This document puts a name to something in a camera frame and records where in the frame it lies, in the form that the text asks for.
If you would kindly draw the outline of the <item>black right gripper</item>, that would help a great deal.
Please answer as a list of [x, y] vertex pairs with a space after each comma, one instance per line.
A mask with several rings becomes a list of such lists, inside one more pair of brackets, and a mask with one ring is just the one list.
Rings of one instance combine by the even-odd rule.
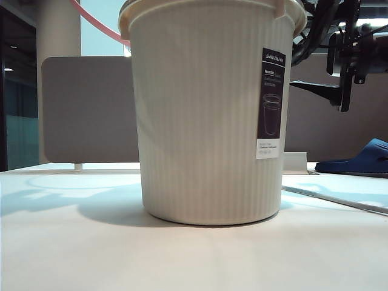
[[290, 81], [289, 85], [307, 90], [336, 106], [340, 112], [350, 108], [350, 97], [354, 84], [364, 84], [366, 68], [361, 63], [361, 33], [357, 28], [361, 1], [344, 1], [337, 10], [339, 22], [344, 28], [329, 39], [330, 48], [327, 55], [327, 72], [339, 74], [339, 85], [315, 84], [304, 81]]

